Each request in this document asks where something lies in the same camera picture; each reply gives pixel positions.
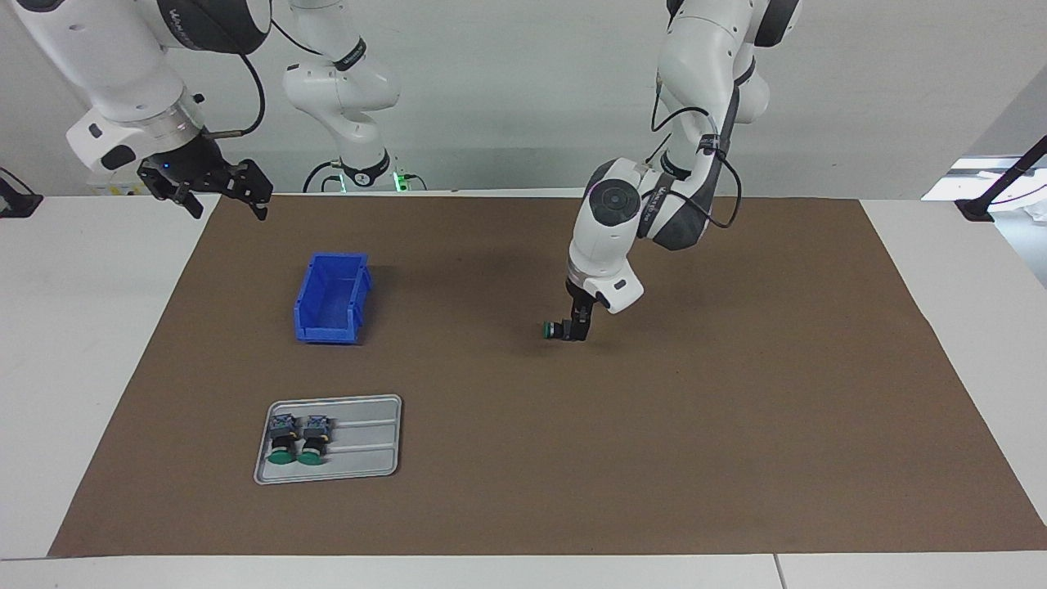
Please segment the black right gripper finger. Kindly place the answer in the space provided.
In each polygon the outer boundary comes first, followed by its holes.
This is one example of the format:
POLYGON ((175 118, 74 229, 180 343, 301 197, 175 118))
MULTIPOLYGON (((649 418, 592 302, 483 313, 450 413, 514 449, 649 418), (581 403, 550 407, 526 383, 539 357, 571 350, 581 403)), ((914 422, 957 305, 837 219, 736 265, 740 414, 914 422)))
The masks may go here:
POLYGON ((273 184, 254 160, 247 158, 239 164, 226 165, 221 180, 221 192, 247 205, 261 223, 267 219, 272 200, 273 184))
POLYGON ((160 178, 160 199, 171 201, 172 204, 179 205, 190 216, 199 220, 204 213, 204 206, 195 196, 195 180, 183 180, 183 182, 173 182, 173 180, 160 178))

